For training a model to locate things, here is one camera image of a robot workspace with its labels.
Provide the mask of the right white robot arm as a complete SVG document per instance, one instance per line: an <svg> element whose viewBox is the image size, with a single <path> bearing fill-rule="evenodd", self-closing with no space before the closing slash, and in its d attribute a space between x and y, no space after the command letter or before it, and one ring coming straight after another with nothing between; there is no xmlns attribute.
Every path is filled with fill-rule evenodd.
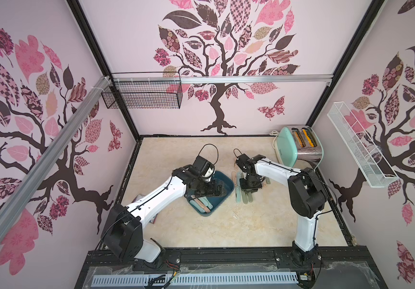
<svg viewBox="0 0 415 289"><path fill-rule="evenodd" d="M296 169L273 162L263 155L250 158L246 154L236 157L236 165L245 173L239 180L241 190L255 193L269 178L288 188L290 204L298 214L297 232L293 241L297 256L308 259L317 248L317 215L322 213L328 196L324 183L311 168Z"/></svg>

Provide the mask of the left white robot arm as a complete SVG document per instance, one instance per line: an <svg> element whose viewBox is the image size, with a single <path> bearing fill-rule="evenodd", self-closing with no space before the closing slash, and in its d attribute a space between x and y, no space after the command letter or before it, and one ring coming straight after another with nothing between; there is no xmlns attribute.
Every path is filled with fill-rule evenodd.
<svg viewBox="0 0 415 289"><path fill-rule="evenodd" d="M163 255L164 248L144 238L143 230L160 211L178 198L206 197L216 209L233 191L233 181L222 172L201 173L181 167L160 187L142 199L123 206L115 205L107 220L102 242L122 262L133 259L148 263Z"/></svg>

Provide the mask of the short pink fruit knife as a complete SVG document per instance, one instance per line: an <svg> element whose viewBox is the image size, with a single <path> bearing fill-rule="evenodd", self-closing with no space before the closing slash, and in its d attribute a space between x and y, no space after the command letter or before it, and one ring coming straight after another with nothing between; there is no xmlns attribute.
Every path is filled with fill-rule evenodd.
<svg viewBox="0 0 415 289"><path fill-rule="evenodd" d="M236 182L237 182L237 173L236 172L231 173L231 180L233 181L233 184L236 185Z"/></svg>

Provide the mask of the pale mint fruit knife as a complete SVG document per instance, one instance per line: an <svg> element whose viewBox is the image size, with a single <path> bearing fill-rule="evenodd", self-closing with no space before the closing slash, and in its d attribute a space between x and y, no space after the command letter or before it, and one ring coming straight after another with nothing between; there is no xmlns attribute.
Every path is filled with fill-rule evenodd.
<svg viewBox="0 0 415 289"><path fill-rule="evenodd" d="M241 202L241 185L240 185L241 173L240 171L236 172L236 186L235 186L235 198L236 203Z"/></svg>

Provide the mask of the pale olive fruit knife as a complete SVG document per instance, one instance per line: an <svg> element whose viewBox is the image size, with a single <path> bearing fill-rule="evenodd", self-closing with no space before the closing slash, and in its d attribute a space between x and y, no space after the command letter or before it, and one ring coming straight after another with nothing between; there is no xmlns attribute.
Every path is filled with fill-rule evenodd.
<svg viewBox="0 0 415 289"><path fill-rule="evenodd" d="M243 200L244 204L249 204L249 203L252 203L254 201L253 195L250 192L241 191L241 195L242 195L242 200Z"/></svg>

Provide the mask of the teal plastic storage box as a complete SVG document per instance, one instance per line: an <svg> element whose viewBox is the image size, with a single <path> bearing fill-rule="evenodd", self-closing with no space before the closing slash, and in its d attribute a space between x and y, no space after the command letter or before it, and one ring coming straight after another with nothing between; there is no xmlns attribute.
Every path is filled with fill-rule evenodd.
<svg viewBox="0 0 415 289"><path fill-rule="evenodd" d="M199 189L188 188L186 200L201 216L212 215L234 191L235 184L225 173L216 171L211 182Z"/></svg>

